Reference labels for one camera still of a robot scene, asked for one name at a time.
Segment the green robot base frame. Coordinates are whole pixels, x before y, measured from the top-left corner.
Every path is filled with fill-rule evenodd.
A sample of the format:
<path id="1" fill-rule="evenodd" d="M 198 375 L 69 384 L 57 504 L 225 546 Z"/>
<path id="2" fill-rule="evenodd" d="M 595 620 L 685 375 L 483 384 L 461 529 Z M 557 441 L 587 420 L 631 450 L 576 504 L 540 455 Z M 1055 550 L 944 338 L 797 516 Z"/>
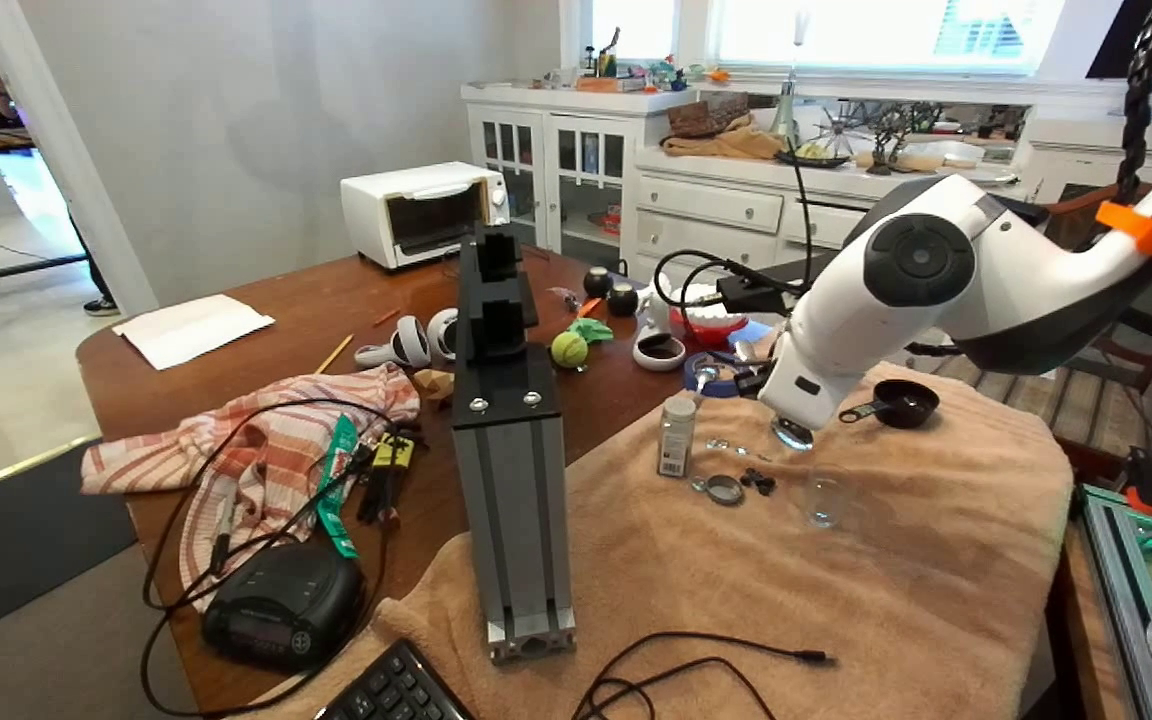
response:
<path id="1" fill-rule="evenodd" d="M 1118 492 L 1089 488 L 1082 536 L 1099 569 L 1132 703 L 1152 720 L 1152 516 L 1135 511 Z"/>

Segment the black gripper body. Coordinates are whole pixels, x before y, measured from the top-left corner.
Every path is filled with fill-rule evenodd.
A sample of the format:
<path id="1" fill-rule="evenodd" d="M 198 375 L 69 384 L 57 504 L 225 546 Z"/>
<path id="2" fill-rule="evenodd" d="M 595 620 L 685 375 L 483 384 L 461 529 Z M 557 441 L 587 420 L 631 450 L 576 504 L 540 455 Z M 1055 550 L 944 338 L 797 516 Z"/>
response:
<path id="1" fill-rule="evenodd" d="M 815 436 L 813 436 L 804 423 L 787 420 L 787 416 L 780 416 L 780 420 L 773 423 L 773 436 L 777 436 L 785 450 L 791 450 L 791 454 L 815 450 Z"/>

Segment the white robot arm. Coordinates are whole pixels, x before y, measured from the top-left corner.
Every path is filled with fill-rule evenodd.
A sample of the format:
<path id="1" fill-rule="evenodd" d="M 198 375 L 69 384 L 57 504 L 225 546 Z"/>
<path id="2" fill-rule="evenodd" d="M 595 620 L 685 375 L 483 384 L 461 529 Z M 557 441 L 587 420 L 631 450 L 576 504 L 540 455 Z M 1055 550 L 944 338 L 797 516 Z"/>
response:
<path id="1" fill-rule="evenodd" d="M 791 304 L 761 402 L 825 431 L 898 344 L 941 330 L 990 374 L 1048 374 L 1152 286 L 1152 187 L 1094 210 L 1104 235 L 1068 252 L 965 175 L 866 223 Z"/>

